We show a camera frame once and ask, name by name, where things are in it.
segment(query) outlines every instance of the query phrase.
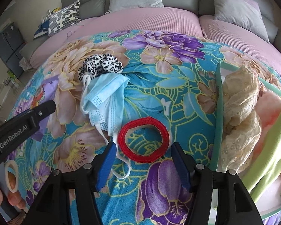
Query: white ring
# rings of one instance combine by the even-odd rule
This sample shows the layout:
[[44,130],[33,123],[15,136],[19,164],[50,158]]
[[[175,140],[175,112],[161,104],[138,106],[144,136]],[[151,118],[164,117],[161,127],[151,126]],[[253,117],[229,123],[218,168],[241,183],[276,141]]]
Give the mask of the white ring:
[[[10,186],[10,181],[9,181],[9,178],[8,178],[8,168],[12,168],[15,173],[16,173],[16,185],[14,187],[14,189],[11,188]],[[5,164],[5,182],[6,182],[6,185],[8,187],[8,189],[12,192],[12,193],[15,193],[18,191],[18,187],[19,187],[19,170],[18,170],[18,165],[15,161],[13,160],[9,160],[6,164]]]

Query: black and white patterned pillow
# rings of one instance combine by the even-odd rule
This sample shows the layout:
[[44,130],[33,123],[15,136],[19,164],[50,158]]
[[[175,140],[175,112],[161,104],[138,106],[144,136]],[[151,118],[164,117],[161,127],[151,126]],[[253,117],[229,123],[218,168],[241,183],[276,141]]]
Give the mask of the black and white patterned pillow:
[[48,31],[49,37],[81,21],[79,17],[79,6],[80,0],[77,0],[70,6],[61,9],[51,16]]

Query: roll of tape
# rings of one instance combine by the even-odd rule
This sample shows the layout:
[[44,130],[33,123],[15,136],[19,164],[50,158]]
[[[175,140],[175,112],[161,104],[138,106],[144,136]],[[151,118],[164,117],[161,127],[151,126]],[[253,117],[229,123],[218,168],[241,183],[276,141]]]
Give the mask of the roll of tape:
[[[11,185],[10,185],[10,181],[8,178],[8,168],[12,168],[15,171],[15,177],[16,177],[16,185],[15,187],[12,189]],[[15,193],[18,191],[18,187],[19,187],[19,170],[18,170],[18,165],[15,161],[13,160],[9,160],[6,164],[5,164],[5,182],[6,185],[8,187],[8,189],[12,192]]]
[[[135,153],[132,151],[127,143],[128,137],[136,130],[141,128],[153,128],[159,131],[161,137],[162,137],[162,144],[161,147],[159,147],[157,150],[155,150],[152,154],[149,156],[143,156]],[[122,152],[129,157],[131,160],[140,162],[140,163],[151,163],[160,158],[165,154],[167,151],[167,148],[170,143],[170,136],[167,131],[167,128],[157,119],[152,117],[146,117],[146,118],[140,118],[137,120],[133,120],[127,124],[125,124],[118,135],[118,143],[120,145],[120,148]]]

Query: silver bolt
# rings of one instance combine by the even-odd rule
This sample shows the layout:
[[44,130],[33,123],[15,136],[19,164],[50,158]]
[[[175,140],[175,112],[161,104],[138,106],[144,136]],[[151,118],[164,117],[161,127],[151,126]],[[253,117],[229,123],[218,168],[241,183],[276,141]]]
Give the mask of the silver bolt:
[[52,173],[53,173],[54,176],[57,176],[57,175],[59,175],[59,170],[58,170],[58,169],[55,169],[55,170],[53,170]]
[[204,165],[199,163],[196,165],[196,168],[198,168],[199,170],[203,170],[204,169]]
[[92,167],[92,165],[90,163],[86,163],[83,165],[84,169],[90,169]]
[[229,169],[228,170],[228,173],[230,173],[231,175],[235,175],[236,174],[236,171],[234,169]]

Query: pink sofa cover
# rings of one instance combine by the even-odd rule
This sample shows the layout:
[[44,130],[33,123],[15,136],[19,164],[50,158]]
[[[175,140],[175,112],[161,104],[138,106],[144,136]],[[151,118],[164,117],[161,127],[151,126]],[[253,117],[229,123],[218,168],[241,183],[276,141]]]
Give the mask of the pink sofa cover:
[[281,53],[272,45],[237,25],[214,20],[213,16],[200,17],[206,39],[225,43],[264,62],[281,74]]
[[30,64],[41,66],[64,44],[87,35],[122,30],[160,30],[203,37],[198,17],[178,8],[135,8],[90,18],[66,28],[45,41],[32,55]]

